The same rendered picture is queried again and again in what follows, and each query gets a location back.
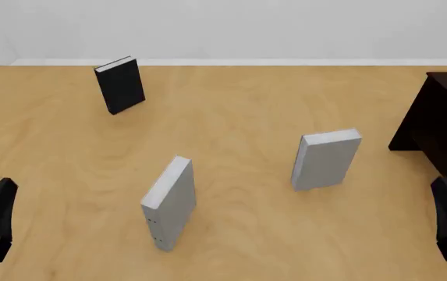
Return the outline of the plain grey book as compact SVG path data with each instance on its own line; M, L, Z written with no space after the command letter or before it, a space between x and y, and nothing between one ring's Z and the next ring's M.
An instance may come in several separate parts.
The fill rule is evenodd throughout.
M355 128L302 135L291 175L295 191L340 184L362 136Z

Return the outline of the dark brown wooden cabinet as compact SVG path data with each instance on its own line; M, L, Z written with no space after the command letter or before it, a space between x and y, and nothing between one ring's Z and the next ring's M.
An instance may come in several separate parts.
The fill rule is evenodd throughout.
M447 72L427 73L388 149L422 151L447 177Z

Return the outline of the black hardcover book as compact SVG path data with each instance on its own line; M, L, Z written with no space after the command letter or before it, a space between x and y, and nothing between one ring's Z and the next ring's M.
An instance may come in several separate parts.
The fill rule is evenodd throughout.
M94 74L110 114L118 114L146 100L135 58L127 56L95 67Z

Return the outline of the grey book with spine marks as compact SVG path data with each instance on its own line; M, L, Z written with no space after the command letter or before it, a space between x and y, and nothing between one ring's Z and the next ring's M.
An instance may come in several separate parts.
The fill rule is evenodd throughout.
M158 249L173 250L196 205L192 161L175 156L141 201Z

